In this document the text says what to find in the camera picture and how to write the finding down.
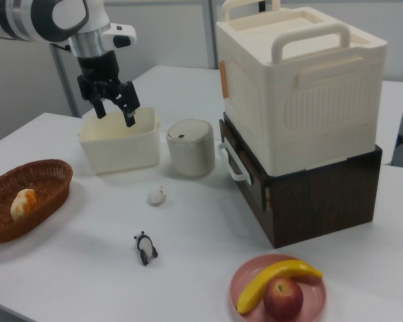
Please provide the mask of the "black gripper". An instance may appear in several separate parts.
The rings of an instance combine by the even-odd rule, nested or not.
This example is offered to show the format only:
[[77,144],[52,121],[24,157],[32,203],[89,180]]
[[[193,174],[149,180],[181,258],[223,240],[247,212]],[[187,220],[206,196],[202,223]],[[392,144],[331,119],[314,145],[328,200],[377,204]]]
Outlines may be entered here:
[[106,116],[102,99],[116,99],[127,127],[136,121],[134,114],[140,101],[132,81],[121,83],[119,66],[114,51],[96,57],[78,58],[82,74],[77,77],[83,100],[90,102],[98,119]]

